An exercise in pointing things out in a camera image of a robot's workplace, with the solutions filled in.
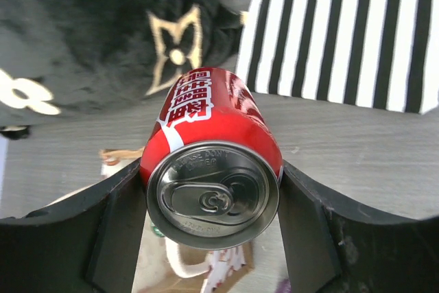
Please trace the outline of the black white striped cloth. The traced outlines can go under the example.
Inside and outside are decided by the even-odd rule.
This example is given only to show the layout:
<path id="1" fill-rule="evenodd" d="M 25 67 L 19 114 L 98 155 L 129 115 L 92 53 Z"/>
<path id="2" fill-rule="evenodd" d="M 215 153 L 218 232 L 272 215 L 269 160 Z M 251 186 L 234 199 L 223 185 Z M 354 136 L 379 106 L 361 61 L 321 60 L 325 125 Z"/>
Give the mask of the black white striped cloth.
<path id="1" fill-rule="evenodd" d="M 257 93 L 438 106 L 438 0 L 251 0 L 236 74 Z"/>

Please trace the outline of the black floral plush blanket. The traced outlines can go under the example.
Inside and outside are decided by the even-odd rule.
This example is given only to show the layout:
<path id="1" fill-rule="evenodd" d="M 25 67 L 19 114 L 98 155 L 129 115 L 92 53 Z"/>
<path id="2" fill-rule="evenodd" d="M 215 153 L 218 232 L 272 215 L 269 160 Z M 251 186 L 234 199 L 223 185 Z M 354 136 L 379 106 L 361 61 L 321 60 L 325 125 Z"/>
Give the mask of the black floral plush blanket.
<path id="1" fill-rule="evenodd" d="M 225 62 L 245 20 L 220 0 L 1 0 L 1 135 L 137 105 Z"/>

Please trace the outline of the purple Fanta can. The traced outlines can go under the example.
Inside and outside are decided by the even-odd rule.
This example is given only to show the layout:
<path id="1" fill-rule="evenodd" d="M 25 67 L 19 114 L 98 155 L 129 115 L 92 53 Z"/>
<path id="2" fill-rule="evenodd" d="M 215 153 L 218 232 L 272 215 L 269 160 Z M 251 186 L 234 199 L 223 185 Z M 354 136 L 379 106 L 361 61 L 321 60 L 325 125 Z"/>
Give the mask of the purple Fanta can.
<path id="1" fill-rule="evenodd" d="M 289 282 L 289 279 L 284 279 L 282 280 L 278 286 L 277 289 L 275 291 L 276 293 L 291 293 L 292 289 L 291 289 L 291 284 Z"/>

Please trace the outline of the brown burlap canvas bag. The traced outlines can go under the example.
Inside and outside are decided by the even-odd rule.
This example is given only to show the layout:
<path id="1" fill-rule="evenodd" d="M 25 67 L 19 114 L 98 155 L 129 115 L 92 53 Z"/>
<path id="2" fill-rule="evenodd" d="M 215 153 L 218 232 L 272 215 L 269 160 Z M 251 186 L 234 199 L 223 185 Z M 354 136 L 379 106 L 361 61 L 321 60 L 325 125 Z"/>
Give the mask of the brown burlap canvas bag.
<path id="1" fill-rule="evenodd" d="M 199 250 L 155 236 L 147 215 L 133 292 L 228 292 L 254 268 L 252 244 Z"/>

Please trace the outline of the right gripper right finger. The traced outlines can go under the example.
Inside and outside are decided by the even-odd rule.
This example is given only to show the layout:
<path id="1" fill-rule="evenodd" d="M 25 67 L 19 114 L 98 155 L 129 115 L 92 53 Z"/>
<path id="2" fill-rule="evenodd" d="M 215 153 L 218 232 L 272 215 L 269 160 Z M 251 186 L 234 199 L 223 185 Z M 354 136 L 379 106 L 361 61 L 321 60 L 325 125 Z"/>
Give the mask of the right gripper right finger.
<path id="1" fill-rule="evenodd" d="M 437 292 L 438 218 L 369 207 L 284 165 L 278 209 L 293 292 Z"/>

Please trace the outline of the red cola can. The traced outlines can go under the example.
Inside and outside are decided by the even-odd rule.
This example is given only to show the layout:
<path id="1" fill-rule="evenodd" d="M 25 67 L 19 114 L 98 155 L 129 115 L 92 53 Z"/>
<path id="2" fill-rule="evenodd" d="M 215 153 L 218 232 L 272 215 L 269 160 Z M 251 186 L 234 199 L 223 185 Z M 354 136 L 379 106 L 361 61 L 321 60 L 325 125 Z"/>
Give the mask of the red cola can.
<path id="1" fill-rule="evenodd" d="M 170 89 L 140 161 L 147 210 L 167 238 L 232 248 L 278 210 L 283 159 L 245 83 L 204 67 Z"/>

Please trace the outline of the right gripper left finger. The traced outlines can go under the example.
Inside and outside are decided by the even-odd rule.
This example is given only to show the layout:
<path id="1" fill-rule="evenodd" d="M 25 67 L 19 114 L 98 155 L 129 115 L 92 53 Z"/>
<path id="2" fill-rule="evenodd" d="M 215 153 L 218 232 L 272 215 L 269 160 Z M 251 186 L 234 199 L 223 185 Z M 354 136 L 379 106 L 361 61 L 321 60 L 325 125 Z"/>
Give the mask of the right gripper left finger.
<path id="1" fill-rule="evenodd" d="M 146 213 L 139 168 L 2 219 L 1 291 L 131 292 Z"/>

